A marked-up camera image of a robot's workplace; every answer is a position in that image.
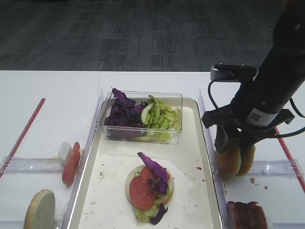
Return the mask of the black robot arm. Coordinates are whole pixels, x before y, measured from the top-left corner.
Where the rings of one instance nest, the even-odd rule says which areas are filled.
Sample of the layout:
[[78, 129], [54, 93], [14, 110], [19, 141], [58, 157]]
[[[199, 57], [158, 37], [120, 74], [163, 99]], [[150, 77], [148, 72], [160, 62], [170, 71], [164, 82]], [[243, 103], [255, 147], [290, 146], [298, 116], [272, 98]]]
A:
[[217, 127], [218, 153], [234, 146], [241, 149], [266, 138], [279, 138], [275, 127], [290, 123], [294, 114], [285, 109], [305, 80], [305, 3], [289, 0], [277, 20], [273, 46], [259, 68], [216, 64], [211, 81], [238, 82], [240, 87], [228, 105], [203, 114], [205, 127]]

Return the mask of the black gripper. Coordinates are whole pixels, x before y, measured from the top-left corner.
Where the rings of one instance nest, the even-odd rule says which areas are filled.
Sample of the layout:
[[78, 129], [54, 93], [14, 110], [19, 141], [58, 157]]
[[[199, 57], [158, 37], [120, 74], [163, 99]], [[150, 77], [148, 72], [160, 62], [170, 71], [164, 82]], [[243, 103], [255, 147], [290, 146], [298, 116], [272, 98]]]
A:
[[275, 128], [289, 124], [294, 115], [284, 105], [295, 93], [295, 76], [276, 74], [240, 83], [230, 104], [218, 107], [210, 89], [209, 98], [215, 109], [206, 111], [202, 121], [206, 128], [216, 125], [215, 150], [223, 153], [230, 145], [239, 144], [240, 157], [254, 157], [255, 143], [266, 138], [285, 138], [294, 132], [276, 134]]

